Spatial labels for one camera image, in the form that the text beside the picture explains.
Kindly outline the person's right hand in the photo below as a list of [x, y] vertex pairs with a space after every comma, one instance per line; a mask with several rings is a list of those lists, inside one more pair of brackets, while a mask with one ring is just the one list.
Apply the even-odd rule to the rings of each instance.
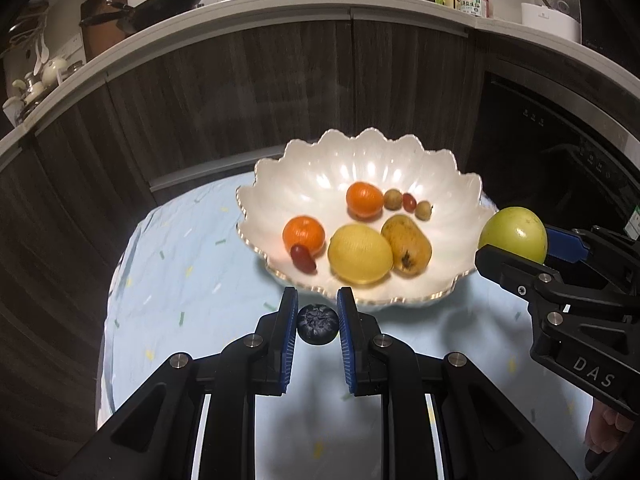
[[594, 399], [585, 432], [586, 445], [596, 454], [611, 453], [633, 426], [632, 420]]

